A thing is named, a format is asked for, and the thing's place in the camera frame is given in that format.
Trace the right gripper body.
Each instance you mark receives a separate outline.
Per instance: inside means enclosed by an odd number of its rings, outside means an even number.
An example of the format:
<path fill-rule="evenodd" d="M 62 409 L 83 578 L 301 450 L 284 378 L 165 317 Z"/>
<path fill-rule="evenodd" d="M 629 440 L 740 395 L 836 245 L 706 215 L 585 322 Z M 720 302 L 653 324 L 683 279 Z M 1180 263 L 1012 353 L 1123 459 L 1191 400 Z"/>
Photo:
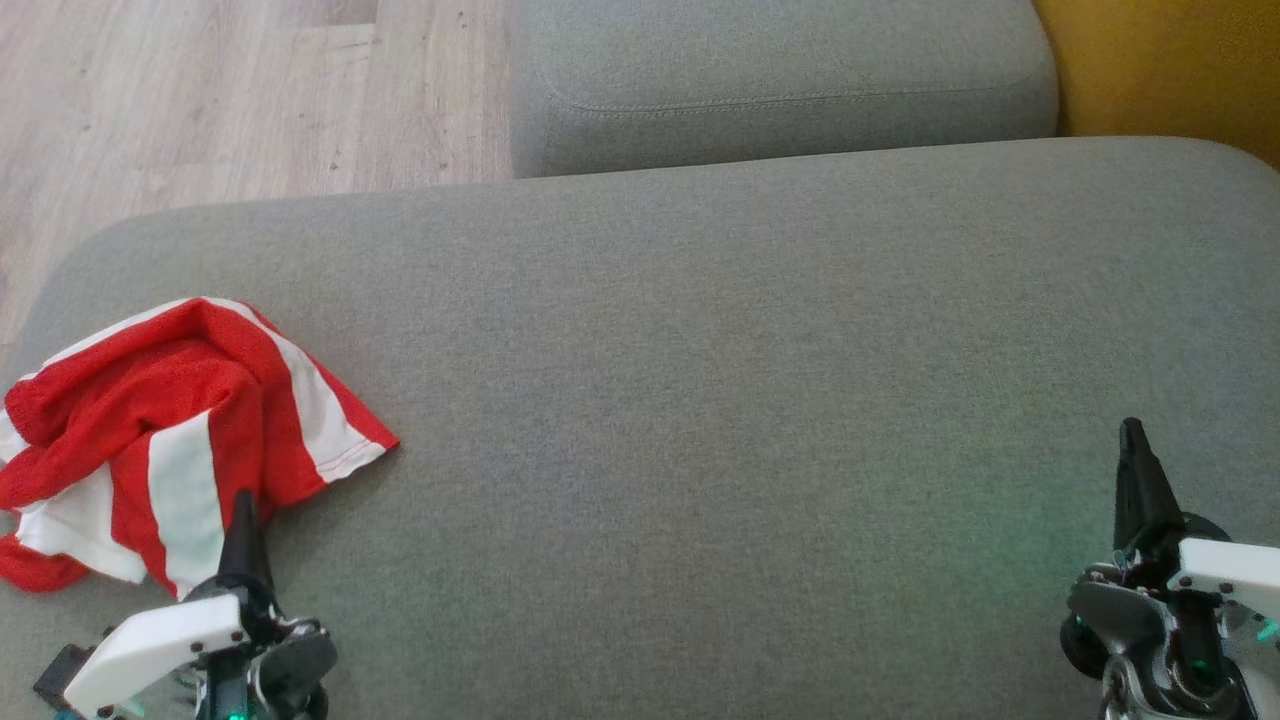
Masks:
<path fill-rule="evenodd" d="M 1184 518 L 1176 561 L 1114 551 L 1078 577 L 1062 655 L 1106 701 L 1275 701 L 1277 674 L 1242 651 L 1277 646 L 1277 551 Z"/>

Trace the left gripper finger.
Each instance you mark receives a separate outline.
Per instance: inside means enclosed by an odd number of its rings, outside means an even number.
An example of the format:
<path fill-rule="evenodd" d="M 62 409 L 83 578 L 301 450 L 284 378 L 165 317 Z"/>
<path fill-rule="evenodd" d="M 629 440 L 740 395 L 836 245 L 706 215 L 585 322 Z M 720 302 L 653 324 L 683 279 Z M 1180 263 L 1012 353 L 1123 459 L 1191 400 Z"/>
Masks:
<path fill-rule="evenodd" d="M 275 607 L 276 596 L 268 544 L 253 495 L 241 489 L 234 497 L 230 525 L 225 532 L 215 584 L 242 588 L 253 603 Z"/>

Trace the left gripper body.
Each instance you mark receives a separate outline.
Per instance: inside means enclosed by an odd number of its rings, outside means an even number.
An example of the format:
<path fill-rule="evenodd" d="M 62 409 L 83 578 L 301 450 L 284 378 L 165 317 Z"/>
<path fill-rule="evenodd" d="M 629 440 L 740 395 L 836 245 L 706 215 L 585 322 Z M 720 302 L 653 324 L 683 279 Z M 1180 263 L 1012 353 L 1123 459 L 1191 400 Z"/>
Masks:
<path fill-rule="evenodd" d="M 90 652 L 61 697 L 83 717 L 118 708 L 168 676 L 195 685 L 196 719 L 326 719 L 337 646 L 315 618 L 221 591 L 138 612 Z"/>

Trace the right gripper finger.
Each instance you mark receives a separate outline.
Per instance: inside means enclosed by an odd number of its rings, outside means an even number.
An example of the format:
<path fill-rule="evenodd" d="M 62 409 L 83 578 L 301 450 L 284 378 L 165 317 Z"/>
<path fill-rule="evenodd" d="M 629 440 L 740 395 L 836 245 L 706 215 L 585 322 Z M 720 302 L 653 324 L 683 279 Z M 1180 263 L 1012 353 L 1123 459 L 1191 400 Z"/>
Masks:
<path fill-rule="evenodd" d="M 1124 418 L 1117 441 L 1114 550 L 1126 559 L 1176 561 L 1187 521 L 1143 423 Z"/>

